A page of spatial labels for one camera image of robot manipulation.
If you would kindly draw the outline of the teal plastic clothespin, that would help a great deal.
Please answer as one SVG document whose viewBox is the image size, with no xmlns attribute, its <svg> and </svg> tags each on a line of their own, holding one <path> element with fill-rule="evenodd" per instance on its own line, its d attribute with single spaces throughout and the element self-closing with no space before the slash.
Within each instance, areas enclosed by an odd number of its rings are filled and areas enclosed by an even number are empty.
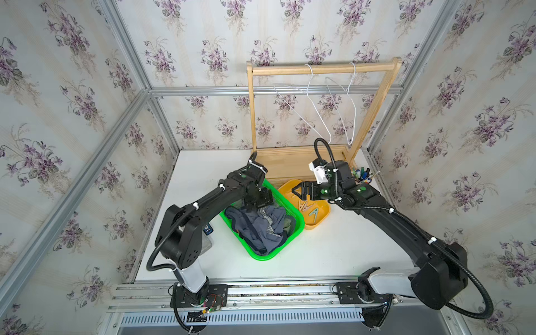
<svg viewBox="0 0 536 335">
<path fill-rule="evenodd" d="M 322 220 L 321 218 L 319 218 L 319 216 L 320 216 L 319 207 L 315 208 L 314 210 L 308 213 L 308 217 L 311 219 L 311 224 L 313 225 L 317 224 L 320 220 Z"/>
</svg>

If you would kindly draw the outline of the wooden clothespin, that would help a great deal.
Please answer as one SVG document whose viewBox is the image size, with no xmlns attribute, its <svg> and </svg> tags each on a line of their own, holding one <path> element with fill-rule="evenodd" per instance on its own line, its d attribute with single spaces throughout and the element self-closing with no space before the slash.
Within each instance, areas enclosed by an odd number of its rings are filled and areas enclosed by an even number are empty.
<svg viewBox="0 0 536 335">
<path fill-rule="evenodd" d="M 299 205 L 298 209 L 301 212 L 307 211 L 311 207 L 311 205 L 309 205 L 307 201 L 301 201 L 301 200 L 299 201 L 298 205 Z"/>
</svg>

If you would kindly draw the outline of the navy blue tank top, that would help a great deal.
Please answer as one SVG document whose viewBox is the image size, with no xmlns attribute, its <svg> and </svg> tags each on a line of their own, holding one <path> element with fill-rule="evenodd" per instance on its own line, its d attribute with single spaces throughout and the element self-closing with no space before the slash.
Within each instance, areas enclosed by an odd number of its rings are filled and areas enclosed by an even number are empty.
<svg viewBox="0 0 536 335">
<path fill-rule="evenodd" d="M 233 231 L 256 255 L 271 254 L 290 237 L 283 231 L 283 219 L 288 214 L 281 206 L 270 205 L 255 210 L 229 206 L 224 215 L 230 220 Z"/>
</svg>

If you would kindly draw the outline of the green graphic tank top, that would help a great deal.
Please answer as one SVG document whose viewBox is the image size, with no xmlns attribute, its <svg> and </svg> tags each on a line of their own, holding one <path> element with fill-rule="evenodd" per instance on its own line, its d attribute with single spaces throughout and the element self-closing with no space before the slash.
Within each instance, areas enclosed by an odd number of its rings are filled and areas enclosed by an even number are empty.
<svg viewBox="0 0 536 335">
<path fill-rule="evenodd" d="M 291 236 L 295 231 L 296 220 L 293 216 L 286 215 L 283 219 L 283 231 Z"/>
</svg>

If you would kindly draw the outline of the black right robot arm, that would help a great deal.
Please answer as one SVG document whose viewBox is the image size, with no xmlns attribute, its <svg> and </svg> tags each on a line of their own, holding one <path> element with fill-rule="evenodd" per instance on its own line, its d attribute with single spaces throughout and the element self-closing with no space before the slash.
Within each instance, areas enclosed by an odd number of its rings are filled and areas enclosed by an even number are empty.
<svg viewBox="0 0 536 335">
<path fill-rule="evenodd" d="M 465 249 L 458 243 L 447 244 L 402 214 L 376 188 L 357 183 L 350 166 L 335 159 L 323 138 L 314 141 L 316 158 L 310 163 L 315 181 L 303 181 L 292 189 L 301 200 L 326 200 L 339 208 L 369 220 L 395 241 L 415 266 L 408 274 L 389 273 L 380 278 L 380 268 L 373 267 L 359 276 L 352 293 L 363 304 L 390 305 L 394 295 L 417 298 L 434 310 L 448 307 L 477 320 L 494 313 L 494 303 L 481 281 L 468 268 Z M 482 296 L 483 309 L 472 312 L 452 303 L 468 283 L 473 283 Z"/>
</svg>

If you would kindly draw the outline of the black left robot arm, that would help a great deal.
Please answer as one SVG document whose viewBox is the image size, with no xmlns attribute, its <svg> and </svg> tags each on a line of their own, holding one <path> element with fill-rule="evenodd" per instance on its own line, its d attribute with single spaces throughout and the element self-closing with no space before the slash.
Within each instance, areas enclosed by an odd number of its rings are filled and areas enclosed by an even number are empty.
<svg viewBox="0 0 536 335">
<path fill-rule="evenodd" d="M 273 203 L 272 192 L 262 185 L 267 168 L 257 162 L 257 156 L 253 152 L 244 167 L 229 173 L 197 201 L 166 209 L 155 248 L 146 263 L 148 272 L 168 270 L 180 286 L 194 294 L 209 285 L 198 262 L 205 226 L 237 201 L 243 202 L 247 209 L 260 209 Z"/>
</svg>

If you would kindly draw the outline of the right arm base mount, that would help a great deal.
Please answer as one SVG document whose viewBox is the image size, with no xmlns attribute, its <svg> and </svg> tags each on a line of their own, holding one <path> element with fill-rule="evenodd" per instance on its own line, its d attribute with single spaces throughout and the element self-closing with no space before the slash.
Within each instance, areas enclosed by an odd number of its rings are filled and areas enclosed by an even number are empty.
<svg viewBox="0 0 536 335">
<path fill-rule="evenodd" d="M 335 283 L 331 291 L 340 304 L 365 304 L 362 307 L 362 322 L 369 329 L 380 330 L 393 306 L 393 294 L 379 294 L 369 283 L 369 277 L 380 268 L 373 267 L 358 276 L 355 282 Z"/>
</svg>

